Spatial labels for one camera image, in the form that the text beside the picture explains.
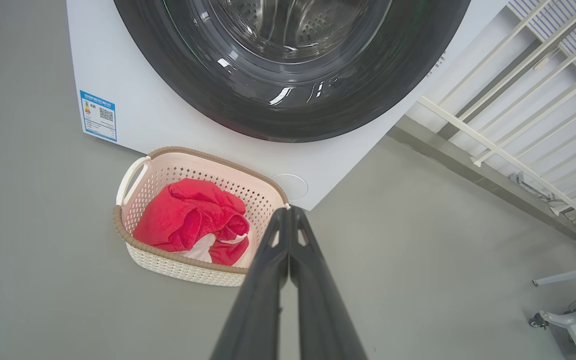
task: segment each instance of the round glass door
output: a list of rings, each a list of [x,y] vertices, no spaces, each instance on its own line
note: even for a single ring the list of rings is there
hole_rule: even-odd
[[[236,132],[319,141],[381,116],[425,77],[469,0],[115,0],[185,101]]]

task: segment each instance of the gray floor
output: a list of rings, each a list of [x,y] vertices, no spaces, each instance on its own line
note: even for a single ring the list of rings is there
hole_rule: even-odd
[[[0,1],[0,359],[206,359],[237,289],[128,256],[112,206],[138,154],[82,133],[65,11]],[[576,269],[576,245],[476,185],[385,138],[309,216],[371,359],[562,358],[526,317],[576,280],[530,280]]]

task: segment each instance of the laundry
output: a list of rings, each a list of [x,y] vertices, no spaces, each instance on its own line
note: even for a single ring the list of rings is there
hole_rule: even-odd
[[[249,246],[244,214],[242,199],[210,181],[184,178],[150,201],[133,236],[164,251],[232,266]]]

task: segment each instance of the basket handle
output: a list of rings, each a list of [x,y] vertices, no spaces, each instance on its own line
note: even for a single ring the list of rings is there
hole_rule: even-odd
[[[137,185],[139,185],[139,182],[141,182],[142,177],[144,177],[146,171],[148,171],[148,164],[146,162],[150,160],[151,160],[150,156],[140,157],[139,159],[135,160],[135,162],[133,162],[131,166],[128,168],[126,173],[123,174],[121,184],[119,184],[119,189],[117,190],[117,198],[115,199],[116,201],[115,203],[117,205],[119,205],[120,207],[124,207],[128,203],[128,199],[130,199],[130,197],[133,195],[135,189],[137,188]],[[135,177],[135,173],[137,173],[137,170],[142,166],[143,168],[141,169],[139,177],[132,183],[130,191],[126,193],[130,180],[132,180],[132,178]]]

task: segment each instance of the washing machine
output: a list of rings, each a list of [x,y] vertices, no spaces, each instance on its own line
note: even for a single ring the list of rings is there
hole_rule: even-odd
[[[311,210],[506,0],[67,0],[83,132],[258,171]]]

